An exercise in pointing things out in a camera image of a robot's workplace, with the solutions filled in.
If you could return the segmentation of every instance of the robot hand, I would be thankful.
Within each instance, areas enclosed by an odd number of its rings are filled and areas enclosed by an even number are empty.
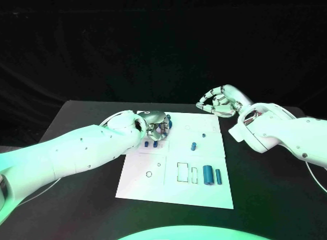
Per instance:
[[[213,106],[205,105],[212,97]],[[295,118],[274,103],[254,104],[232,85],[212,89],[196,107],[222,118],[239,113],[238,123],[228,132],[238,142],[245,140],[256,152],[264,153],[280,145],[300,160],[327,168],[327,120]]]
[[[147,135],[154,141],[169,134],[161,111],[134,114],[122,111],[101,125],[82,127],[55,139],[0,154],[0,224],[23,199],[47,183],[88,171],[132,152]]]

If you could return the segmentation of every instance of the blue battery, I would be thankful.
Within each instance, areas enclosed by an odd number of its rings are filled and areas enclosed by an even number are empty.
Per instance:
[[[203,166],[203,179],[205,179],[205,185],[215,184],[213,168],[209,165]]]
[[[190,150],[192,150],[192,151],[196,150],[196,142],[192,143]]]
[[[220,169],[216,169],[215,172],[216,172],[216,181],[218,181],[218,184],[222,185],[223,183],[222,183]]]

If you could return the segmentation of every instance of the black table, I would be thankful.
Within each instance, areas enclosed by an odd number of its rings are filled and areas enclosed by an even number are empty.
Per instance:
[[[298,108],[285,108],[304,115]],[[98,125],[122,110],[207,114],[193,104],[68,101],[40,142]],[[236,120],[219,118],[233,210],[115,198],[121,155],[99,168],[62,178],[14,210],[0,226],[0,240],[115,240],[176,225],[223,227],[274,240],[327,239],[327,194],[304,162],[281,146],[261,154],[238,143],[228,132]]]

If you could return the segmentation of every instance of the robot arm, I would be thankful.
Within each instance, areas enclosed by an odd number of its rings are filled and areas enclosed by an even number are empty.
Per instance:
[[[215,92],[213,106],[205,105]],[[210,90],[196,106],[225,118],[239,113],[229,133],[238,142],[245,140],[256,152],[264,153],[281,145],[300,160],[327,168],[327,120],[295,118],[274,103],[254,104],[230,85]]]
[[[82,127],[40,144],[0,154],[0,176],[7,188],[6,195],[0,188],[0,224],[42,186],[131,153],[145,135],[158,141],[169,134],[170,120],[161,111],[140,114],[124,111],[107,120],[105,126]]]

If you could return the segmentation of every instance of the white paper sheet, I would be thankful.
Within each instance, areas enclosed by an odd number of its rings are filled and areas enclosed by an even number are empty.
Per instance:
[[[137,151],[125,156],[115,197],[233,209],[218,116],[180,112],[166,114],[171,117],[169,136],[157,142],[157,147],[145,136]],[[177,181],[177,163],[187,164],[187,182]],[[213,185],[205,185],[205,165],[212,166]],[[218,185],[216,169],[220,170],[222,185]]]

